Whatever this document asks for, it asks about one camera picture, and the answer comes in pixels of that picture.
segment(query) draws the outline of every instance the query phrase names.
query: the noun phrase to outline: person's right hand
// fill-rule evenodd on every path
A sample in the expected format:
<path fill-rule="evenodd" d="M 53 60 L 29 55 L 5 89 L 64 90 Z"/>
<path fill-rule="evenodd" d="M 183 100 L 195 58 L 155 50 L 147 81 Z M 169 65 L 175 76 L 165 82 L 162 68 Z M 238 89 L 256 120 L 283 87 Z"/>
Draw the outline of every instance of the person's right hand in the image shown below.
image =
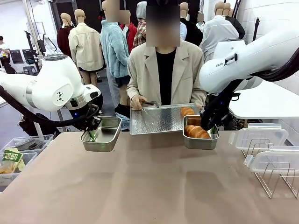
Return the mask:
<path fill-rule="evenodd" d="M 131 100 L 131 107 L 135 110 L 141 110 L 142 109 L 142 103 L 144 101 L 148 101 L 145 97 L 140 95 L 134 95 Z"/>

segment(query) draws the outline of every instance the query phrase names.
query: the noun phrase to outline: blazer lapel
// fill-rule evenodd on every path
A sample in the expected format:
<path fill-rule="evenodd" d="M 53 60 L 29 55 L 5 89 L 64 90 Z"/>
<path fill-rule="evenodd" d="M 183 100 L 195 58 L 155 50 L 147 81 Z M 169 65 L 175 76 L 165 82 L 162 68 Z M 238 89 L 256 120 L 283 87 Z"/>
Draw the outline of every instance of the blazer lapel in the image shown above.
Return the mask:
<path fill-rule="evenodd" d="M 159 80 L 156 48 L 146 47 L 144 55 L 147 57 L 144 60 L 145 69 L 147 70 L 147 73 L 149 74 L 152 80 L 152 83 L 148 83 L 148 85 L 152 85 L 153 91 L 156 93 L 159 102 L 161 102 L 160 80 Z"/>
<path fill-rule="evenodd" d="M 188 64 L 185 58 L 188 58 L 189 54 L 186 48 L 183 47 L 177 47 L 176 56 L 174 59 L 174 65 L 173 65 L 173 72 L 172 72 L 172 87 L 171 87 L 171 101 L 173 99 L 173 95 L 178 87 L 178 84 L 182 78 L 182 75 L 185 71 L 185 68 Z"/>

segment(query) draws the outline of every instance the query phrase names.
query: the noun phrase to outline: container with croissant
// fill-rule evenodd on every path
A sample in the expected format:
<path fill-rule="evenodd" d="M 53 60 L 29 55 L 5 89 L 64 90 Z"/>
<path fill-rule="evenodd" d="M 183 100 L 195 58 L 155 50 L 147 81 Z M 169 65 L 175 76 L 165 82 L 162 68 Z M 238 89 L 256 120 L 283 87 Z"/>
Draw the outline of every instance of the container with croissant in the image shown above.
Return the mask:
<path fill-rule="evenodd" d="M 200 127 L 201 117 L 185 115 L 183 136 L 185 146 L 192 149 L 215 149 L 219 137 L 217 127 L 205 131 Z"/>

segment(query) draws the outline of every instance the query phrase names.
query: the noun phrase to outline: metal tray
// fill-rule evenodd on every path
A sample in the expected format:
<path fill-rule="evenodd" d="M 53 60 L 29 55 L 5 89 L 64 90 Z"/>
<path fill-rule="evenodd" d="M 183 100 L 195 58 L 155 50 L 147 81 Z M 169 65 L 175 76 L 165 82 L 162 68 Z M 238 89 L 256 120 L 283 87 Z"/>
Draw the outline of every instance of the metal tray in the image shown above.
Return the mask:
<path fill-rule="evenodd" d="M 200 110 L 195 104 L 177 104 L 144 107 L 142 110 L 130 111 L 130 134 L 153 134 L 179 132 L 183 130 L 181 108 L 191 107 L 199 115 Z"/>
<path fill-rule="evenodd" d="M 121 119 L 118 117 L 101 116 L 101 123 L 92 138 L 88 131 L 81 136 L 86 151 L 111 152 L 121 132 Z"/>
<path fill-rule="evenodd" d="M 185 135 L 185 126 L 193 124 L 194 120 L 201 121 L 201 117 L 196 115 L 184 116 L 183 136 L 185 139 L 185 147 L 191 149 L 208 149 L 208 150 L 215 149 L 217 140 L 219 138 L 219 132 L 216 126 L 213 127 L 211 130 L 207 131 L 211 137 L 210 139 L 189 138 L 188 136 Z"/>

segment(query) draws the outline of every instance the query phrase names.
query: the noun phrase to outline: gray hood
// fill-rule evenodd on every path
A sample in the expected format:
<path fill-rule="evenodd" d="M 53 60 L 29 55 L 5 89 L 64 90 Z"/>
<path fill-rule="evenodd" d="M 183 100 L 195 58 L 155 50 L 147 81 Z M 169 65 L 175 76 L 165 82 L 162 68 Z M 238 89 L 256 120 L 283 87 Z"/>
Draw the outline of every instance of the gray hood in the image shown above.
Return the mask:
<path fill-rule="evenodd" d="M 145 19 L 146 1 L 141 1 L 137 4 L 136 15 L 137 19 Z"/>

